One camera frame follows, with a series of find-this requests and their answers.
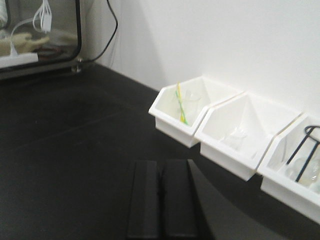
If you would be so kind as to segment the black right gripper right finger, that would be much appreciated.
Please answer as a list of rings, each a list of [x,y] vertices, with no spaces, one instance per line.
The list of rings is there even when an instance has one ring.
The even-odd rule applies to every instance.
[[[186,160],[170,159],[165,163],[162,189],[165,237],[197,238],[199,233]]]

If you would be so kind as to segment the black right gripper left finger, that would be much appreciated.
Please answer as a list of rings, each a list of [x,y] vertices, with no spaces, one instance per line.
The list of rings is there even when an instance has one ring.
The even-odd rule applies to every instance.
[[[155,161],[136,161],[131,188],[128,239],[160,237],[158,166]]]

